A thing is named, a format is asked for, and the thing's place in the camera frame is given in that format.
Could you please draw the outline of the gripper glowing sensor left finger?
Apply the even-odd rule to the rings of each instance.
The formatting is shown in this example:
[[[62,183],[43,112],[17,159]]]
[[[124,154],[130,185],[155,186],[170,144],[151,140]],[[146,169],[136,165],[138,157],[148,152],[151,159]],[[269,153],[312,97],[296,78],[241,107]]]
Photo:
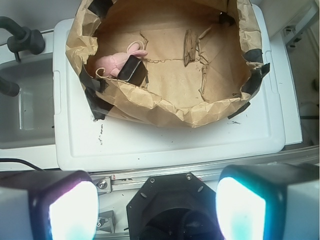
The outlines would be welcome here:
[[[85,171],[0,174],[2,240],[92,240],[98,213],[98,190]]]

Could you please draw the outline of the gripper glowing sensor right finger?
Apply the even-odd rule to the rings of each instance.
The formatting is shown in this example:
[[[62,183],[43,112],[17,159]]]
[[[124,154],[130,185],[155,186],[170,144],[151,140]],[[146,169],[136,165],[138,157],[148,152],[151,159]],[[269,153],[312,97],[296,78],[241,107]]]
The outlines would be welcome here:
[[[228,165],[219,177],[215,208],[226,240],[318,240],[320,168]]]

